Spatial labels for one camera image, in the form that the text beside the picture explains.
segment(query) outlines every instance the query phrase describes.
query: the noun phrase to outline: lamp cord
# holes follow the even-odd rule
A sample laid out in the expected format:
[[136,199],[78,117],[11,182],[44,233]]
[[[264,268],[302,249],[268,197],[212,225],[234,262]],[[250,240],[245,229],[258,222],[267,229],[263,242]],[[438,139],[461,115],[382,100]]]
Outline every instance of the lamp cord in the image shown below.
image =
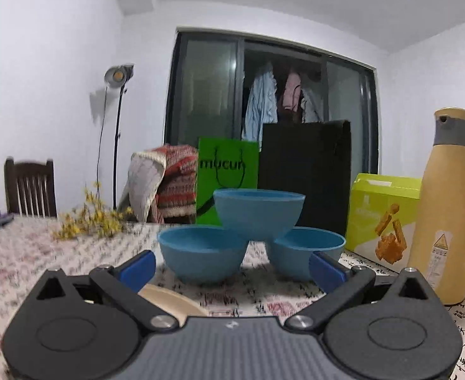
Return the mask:
[[101,137],[99,139],[99,152],[97,154],[97,191],[95,193],[95,196],[100,200],[101,198],[101,191],[99,188],[99,162],[101,160],[101,145],[102,145],[102,133],[104,132],[104,121],[106,120],[106,100],[107,100],[107,87],[106,91],[104,93],[104,114],[102,115],[102,127],[101,127]]

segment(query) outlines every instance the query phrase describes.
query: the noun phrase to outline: blue gripper pad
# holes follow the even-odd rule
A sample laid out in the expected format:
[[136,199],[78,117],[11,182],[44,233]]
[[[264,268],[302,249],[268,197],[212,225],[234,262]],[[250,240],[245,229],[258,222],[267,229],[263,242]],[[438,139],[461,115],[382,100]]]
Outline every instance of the blue gripper pad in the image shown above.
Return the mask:
[[132,291],[137,293],[155,275],[155,254],[146,251],[136,256],[131,263],[127,262],[121,267],[118,279]]
[[[343,267],[337,261],[332,261],[333,263],[337,263],[338,266]],[[309,267],[311,278],[324,293],[331,293],[347,281],[347,275],[324,260],[318,251],[314,251],[310,256]]]

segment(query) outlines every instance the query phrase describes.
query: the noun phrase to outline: folded blanket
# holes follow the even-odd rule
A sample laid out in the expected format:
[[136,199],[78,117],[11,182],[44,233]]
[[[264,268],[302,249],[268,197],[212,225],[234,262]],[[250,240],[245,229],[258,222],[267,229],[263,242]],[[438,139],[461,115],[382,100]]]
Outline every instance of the folded blanket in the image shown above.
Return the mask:
[[165,170],[166,156],[163,153],[140,151],[132,154],[118,210],[125,211],[130,206],[137,220],[146,223]]
[[194,214],[197,159],[188,145],[134,153],[118,209],[131,206],[138,221],[161,224],[164,217]]
[[198,151],[189,145],[166,145],[155,150],[166,154],[167,167],[157,191],[158,215],[154,220],[195,214]]

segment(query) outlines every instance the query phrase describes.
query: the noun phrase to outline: bowl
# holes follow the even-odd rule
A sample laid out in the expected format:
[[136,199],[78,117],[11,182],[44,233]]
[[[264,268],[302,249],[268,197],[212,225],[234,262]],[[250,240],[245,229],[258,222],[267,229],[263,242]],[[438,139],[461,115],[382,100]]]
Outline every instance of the bowl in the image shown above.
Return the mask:
[[185,225],[158,234],[164,261],[185,283],[219,283],[239,271],[248,240],[218,226]]
[[276,190],[224,188],[213,193],[222,225],[243,238],[273,241],[288,233],[303,209],[305,196]]
[[285,236],[266,243],[266,251],[269,262],[280,274],[296,281],[310,281],[310,255],[325,251],[338,261],[344,246],[345,238],[332,231],[294,227]]

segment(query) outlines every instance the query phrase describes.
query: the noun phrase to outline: sliding glass door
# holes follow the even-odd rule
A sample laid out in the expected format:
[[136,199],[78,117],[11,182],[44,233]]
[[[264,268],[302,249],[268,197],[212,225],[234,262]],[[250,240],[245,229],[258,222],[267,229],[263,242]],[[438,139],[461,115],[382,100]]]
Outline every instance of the sliding glass door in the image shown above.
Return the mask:
[[[299,124],[345,119],[352,131],[351,178],[378,172],[378,114],[373,71],[316,50],[220,33],[178,35],[166,114],[166,142],[240,139],[259,71],[269,66],[277,120]],[[297,95],[290,108],[284,94]]]
[[233,137],[237,41],[183,36],[170,142],[197,147],[199,137]]

